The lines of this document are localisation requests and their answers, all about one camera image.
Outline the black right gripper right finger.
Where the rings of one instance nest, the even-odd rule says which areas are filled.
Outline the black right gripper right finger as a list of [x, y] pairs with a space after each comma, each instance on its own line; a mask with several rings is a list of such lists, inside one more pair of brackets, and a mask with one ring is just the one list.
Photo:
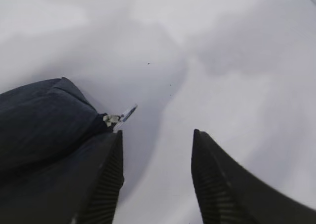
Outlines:
[[194, 130], [191, 173], [205, 224], [314, 224], [315, 210], [270, 187]]

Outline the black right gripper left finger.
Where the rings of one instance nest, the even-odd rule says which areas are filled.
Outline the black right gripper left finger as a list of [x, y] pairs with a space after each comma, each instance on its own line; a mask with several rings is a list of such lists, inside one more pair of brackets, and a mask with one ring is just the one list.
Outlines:
[[70, 223], [111, 224], [123, 184], [123, 134], [119, 130], [107, 160], [99, 168], [82, 207], [73, 215]]

